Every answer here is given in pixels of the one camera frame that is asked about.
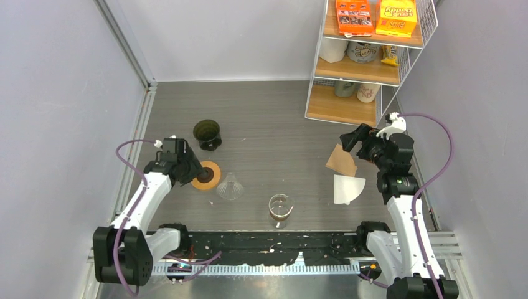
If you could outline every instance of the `orange snack box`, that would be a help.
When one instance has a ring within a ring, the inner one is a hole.
[[[411,37],[418,22],[414,0],[380,0],[377,8],[377,34]]]
[[[336,0],[339,33],[371,36],[374,32],[368,0]]]

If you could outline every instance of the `cable connector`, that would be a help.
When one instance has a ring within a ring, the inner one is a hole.
[[[376,137],[385,138],[386,140],[389,140],[389,137],[394,133],[403,133],[407,129],[407,123],[403,119],[403,117],[398,116],[398,112],[393,112],[389,115],[387,115],[387,123],[389,126],[386,126],[385,128],[379,130],[378,133],[376,133]]]

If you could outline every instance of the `wooden shelf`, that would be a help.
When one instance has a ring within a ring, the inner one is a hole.
[[[313,85],[306,116],[318,120],[376,126],[376,100],[363,103],[356,93],[349,98],[335,96],[334,87]]]
[[[319,57],[317,59],[315,76],[330,79],[341,78],[344,80],[379,83],[392,86],[400,85],[398,68],[381,62],[383,55],[381,50],[379,51],[379,55],[380,57],[378,59],[366,64],[358,64],[347,55],[343,57],[343,60],[334,62],[333,64]]]
[[[370,17],[374,21],[374,27],[377,21],[376,5],[370,4]],[[369,37],[352,37],[346,38],[344,35],[339,33],[339,27],[337,26],[337,10],[336,0],[328,0],[328,9],[326,11],[326,21],[324,23],[324,37],[332,37],[344,40],[354,40],[357,42],[370,42],[373,44],[387,44],[387,45],[399,45],[401,47],[411,48],[423,48],[422,32],[420,30],[420,20],[413,31],[411,38],[407,39],[404,37],[384,36],[382,34],[373,33]]]

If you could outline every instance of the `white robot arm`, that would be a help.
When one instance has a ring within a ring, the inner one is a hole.
[[[176,183],[183,186],[207,175],[207,171],[184,139],[165,138],[162,149],[159,158],[156,155],[145,167],[144,180],[125,210],[111,226],[98,227],[93,234],[95,277],[99,282],[122,283],[122,275],[129,285],[145,285],[154,262],[189,247],[187,228],[182,224],[163,225],[153,235],[147,235],[147,229],[159,204]],[[121,237],[116,241],[122,224]],[[121,244],[119,268],[113,258],[115,242]]]
[[[373,253],[389,283],[387,298],[438,298],[435,283],[444,299],[457,298],[456,282],[445,279],[433,253],[422,200],[414,198],[419,189],[418,181],[409,172],[414,141],[404,134],[405,120],[398,113],[387,115],[387,122],[389,126],[381,130],[362,124],[340,139],[343,150],[348,152],[361,142],[358,158],[379,168],[377,188],[394,220],[400,249],[394,244],[388,225],[382,222],[362,222],[357,228],[358,238]]]

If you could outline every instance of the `mug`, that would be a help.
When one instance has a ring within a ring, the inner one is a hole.
[[[363,103],[370,103],[376,98],[381,85],[373,83],[361,83],[357,89],[357,99]]]
[[[354,82],[337,81],[334,85],[334,94],[341,98],[347,98],[354,93],[355,87]]]

